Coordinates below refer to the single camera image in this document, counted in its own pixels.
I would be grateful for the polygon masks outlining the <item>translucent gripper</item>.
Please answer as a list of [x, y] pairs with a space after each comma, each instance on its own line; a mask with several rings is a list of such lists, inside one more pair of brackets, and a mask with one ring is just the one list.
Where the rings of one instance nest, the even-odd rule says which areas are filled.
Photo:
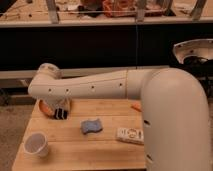
[[70, 112], [71, 104], [69, 99], [51, 100], [49, 102], [49, 107], [52, 111], [61, 108], [64, 111]]

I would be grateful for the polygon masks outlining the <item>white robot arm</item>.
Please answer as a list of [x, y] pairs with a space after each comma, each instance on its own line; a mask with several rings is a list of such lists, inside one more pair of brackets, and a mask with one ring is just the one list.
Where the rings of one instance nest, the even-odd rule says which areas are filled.
[[138, 99], [147, 171], [212, 171], [207, 96], [190, 73], [178, 68], [130, 69], [63, 79], [42, 64], [28, 93], [53, 110], [68, 99]]

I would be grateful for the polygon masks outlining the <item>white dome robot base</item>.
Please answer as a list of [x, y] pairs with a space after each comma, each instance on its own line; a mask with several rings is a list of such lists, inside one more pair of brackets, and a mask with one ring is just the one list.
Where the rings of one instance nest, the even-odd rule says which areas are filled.
[[190, 56], [213, 59], [213, 38], [187, 40], [173, 45], [173, 54], [180, 64]]

